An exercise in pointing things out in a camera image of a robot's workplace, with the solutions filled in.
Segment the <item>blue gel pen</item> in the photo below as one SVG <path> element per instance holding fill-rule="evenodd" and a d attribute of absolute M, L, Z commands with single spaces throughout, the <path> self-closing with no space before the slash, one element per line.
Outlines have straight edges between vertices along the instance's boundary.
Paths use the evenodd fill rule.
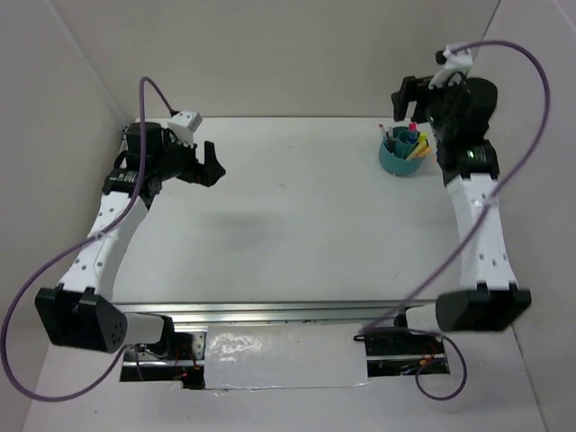
<path fill-rule="evenodd" d="M 395 141 L 393 137 L 393 132 L 387 131 L 386 132 L 386 148 L 389 152 L 393 153 L 395 149 Z"/>

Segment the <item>white foil-covered board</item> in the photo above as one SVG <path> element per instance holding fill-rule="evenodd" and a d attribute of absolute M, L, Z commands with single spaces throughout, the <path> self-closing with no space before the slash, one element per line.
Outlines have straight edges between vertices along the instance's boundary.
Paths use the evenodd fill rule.
<path fill-rule="evenodd" d="M 356 324 L 208 328 L 204 380 L 211 390 L 347 388 L 368 384 Z"/>

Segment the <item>yellow pastel highlighter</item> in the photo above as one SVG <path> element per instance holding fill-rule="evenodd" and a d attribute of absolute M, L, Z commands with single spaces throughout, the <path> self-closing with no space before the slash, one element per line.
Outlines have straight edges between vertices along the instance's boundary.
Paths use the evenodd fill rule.
<path fill-rule="evenodd" d="M 406 160 L 413 160 L 416 158 L 424 158 L 431 152 L 431 147 L 427 141 L 421 141 L 413 151 L 406 157 Z"/>

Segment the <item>red gel pen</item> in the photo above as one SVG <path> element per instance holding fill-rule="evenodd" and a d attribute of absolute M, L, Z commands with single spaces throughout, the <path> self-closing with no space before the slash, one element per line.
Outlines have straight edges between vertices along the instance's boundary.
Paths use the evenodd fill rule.
<path fill-rule="evenodd" d="M 381 133 L 381 135 L 382 135 L 382 141 L 383 141 L 384 143 L 387 143 L 387 142 L 388 142 L 388 131 L 387 131 L 387 128 L 386 128 L 382 123 L 379 123 L 379 124 L 378 124 L 378 127 L 379 127 L 380 133 Z"/>

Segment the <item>teal round compartment container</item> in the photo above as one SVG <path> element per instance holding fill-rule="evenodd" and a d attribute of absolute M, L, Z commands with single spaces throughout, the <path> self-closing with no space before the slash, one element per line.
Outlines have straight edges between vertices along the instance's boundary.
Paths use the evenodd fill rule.
<path fill-rule="evenodd" d="M 395 149 L 393 153 L 389 152 L 386 148 L 386 143 L 384 143 L 382 139 L 378 151 L 378 159 L 381 167 L 394 176 L 411 176 L 415 174 L 424 160 L 432 153 L 432 148 L 431 152 L 423 158 L 406 160 L 406 157 L 419 144 L 419 142 L 414 144 L 409 143 L 409 126 L 388 127 L 387 131 L 393 132 Z"/>

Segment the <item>aluminium table frame rail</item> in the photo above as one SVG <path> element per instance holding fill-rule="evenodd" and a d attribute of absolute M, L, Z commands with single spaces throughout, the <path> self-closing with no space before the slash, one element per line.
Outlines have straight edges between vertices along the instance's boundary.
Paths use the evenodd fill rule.
<path fill-rule="evenodd" d="M 180 326 L 207 326 L 365 322 L 393 309 L 395 305 L 394 301 L 119 302 L 117 307 L 127 313 L 168 316 Z"/>

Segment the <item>light blue pastel highlighter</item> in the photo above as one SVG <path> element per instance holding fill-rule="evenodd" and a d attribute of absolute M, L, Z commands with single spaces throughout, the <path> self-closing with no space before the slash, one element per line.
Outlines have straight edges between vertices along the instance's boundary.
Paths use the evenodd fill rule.
<path fill-rule="evenodd" d="M 418 141 L 418 139 L 419 139 L 418 125 L 415 122 L 412 122 L 409 125 L 408 141 L 410 144 L 414 144 Z"/>

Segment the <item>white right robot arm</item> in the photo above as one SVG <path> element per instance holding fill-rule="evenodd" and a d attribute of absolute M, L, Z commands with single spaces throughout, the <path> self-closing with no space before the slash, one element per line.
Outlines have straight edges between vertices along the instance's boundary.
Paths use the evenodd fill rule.
<path fill-rule="evenodd" d="M 435 86 L 431 77 L 403 78 L 393 93 L 396 120 L 415 103 L 412 121 L 428 122 L 436 140 L 436 156 L 450 195 L 459 241 L 460 286 L 438 295 L 432 305 L 410 307 L 405 323 L 392 332 L 403 353 L 424 341 L 423 331 L 500 332 L 532 303 L 520 287 L 505 246 L 496 188 L 500 166 L 496 149 L 486 139 L 498 89 L 490 81 L 452 74 Z"/>

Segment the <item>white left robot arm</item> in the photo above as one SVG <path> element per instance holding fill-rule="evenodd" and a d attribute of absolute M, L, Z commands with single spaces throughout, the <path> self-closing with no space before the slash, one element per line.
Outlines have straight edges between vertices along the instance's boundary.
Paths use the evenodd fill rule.
<path fill-rule="evenodd" d="M 172 178 L 205 187 L 226 170 L 213 142 L 196 156 L 197 112 L 179 112 L 161 125 L 134 122 L 124 132 L 126 148 L 115 159 L 103 184 L 100 207 L 71 267 L 53 288 L 35 297 L 41 322 L 55 346 L 113 353 L 125 345 L 145 344 L 158 359 L 177 349 L 173 321 L 162 315 L 125 313 L 112 302 L 116 275 L 131 238 Z"/>

